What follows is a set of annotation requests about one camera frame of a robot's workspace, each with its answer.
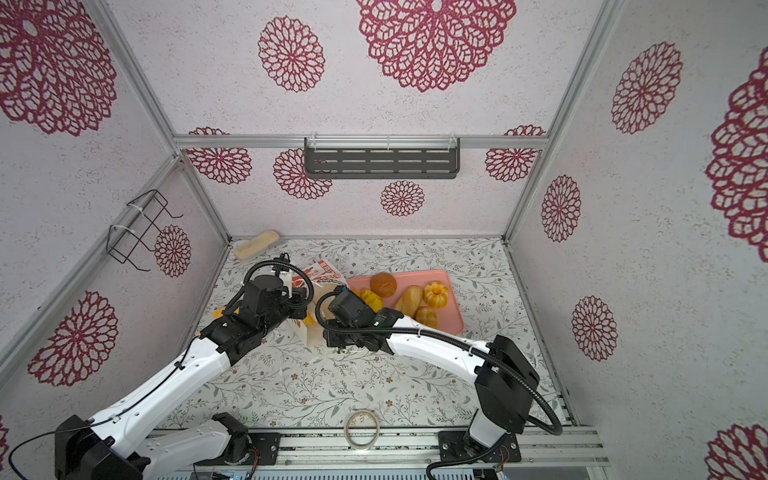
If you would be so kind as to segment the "brown round fake bun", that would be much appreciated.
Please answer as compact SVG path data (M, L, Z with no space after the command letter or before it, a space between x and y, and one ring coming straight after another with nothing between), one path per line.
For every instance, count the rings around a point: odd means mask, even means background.
M390 273L378 273L370 278L370 290L381 298L390 298L398 289L396 278Z

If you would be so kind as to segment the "round fake bread roll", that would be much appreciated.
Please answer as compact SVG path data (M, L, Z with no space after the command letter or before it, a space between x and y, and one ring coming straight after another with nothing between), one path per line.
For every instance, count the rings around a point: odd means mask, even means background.
M430 328L437 328L439 319L436 311L429 306L421 306L415 312L414 318L417 322Z

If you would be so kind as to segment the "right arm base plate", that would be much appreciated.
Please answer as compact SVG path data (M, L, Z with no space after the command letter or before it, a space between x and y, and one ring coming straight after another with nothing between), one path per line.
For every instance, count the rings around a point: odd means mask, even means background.
M467 431L441 430L437 434L440 463L449 466L476 462L491 464L518 463L521 450L514 434L505 433L491 446L472 439Z

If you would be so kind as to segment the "oval fake bread loaf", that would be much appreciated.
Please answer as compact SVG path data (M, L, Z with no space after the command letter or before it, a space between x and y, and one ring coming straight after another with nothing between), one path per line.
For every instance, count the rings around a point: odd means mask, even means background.
M409 286L404 290L393 309L413 318L415 312L421 306L422 300L423 288L420 286Z

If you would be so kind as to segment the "white paper gift bag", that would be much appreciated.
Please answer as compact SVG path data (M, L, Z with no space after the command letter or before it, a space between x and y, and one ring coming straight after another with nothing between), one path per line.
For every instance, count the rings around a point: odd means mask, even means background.
M305 270L305 275L311 280L314 289L313 299L306 309L302 320L289 319L289 330L296 336L299 343L306 348L325 345L323 327L317 321L315 313L316 302L326 293L333 291L339 285L346 285L347 280L340 270L328 260L319 260Z

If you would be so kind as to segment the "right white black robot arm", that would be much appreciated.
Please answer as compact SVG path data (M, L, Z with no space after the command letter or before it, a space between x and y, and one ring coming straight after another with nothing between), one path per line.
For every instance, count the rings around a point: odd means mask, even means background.
M505 336L484 342L443 333L390 308L375 312L346 287L323 295L320 304L331 314L321 321L329 347L416 359L472 386L479 408L467 435L477 444L489 447L504 434L521 434L532 421L532 406L545 404L539 374Z

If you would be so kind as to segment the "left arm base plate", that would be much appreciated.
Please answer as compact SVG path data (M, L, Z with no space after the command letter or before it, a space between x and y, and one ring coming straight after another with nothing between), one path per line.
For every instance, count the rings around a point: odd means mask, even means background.
M249 433L248 440L244 435L238 436L230 441L222 455L199 461L196 466L273 466L277 462L280 441L279 433Z

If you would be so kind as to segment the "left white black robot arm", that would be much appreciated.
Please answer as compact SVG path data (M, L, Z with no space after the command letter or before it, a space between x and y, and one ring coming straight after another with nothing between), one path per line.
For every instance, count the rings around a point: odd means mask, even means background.
M287 319L301 320L314 296L306 280L260 275L246 281L237 299L195 337L172 363L112 406L84 420L72 416L55 431L58 479L157 479L211 459L246 458L248 429L232 415L155 439L150 433L209 380L229 370Z

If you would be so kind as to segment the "short twisted fake bread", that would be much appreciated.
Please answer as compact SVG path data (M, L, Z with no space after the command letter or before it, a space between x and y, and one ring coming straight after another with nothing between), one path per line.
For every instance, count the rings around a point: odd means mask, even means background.
M372 290L362 290L360 297L374 313L378 313L383 308L382 298Z

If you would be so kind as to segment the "ring shaped fake bread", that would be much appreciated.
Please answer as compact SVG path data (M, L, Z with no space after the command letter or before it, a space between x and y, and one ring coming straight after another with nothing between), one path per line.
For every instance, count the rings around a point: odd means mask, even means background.
M423 289L423 300L432 309L442 309L451 298L448 286L439 281L428 283Z

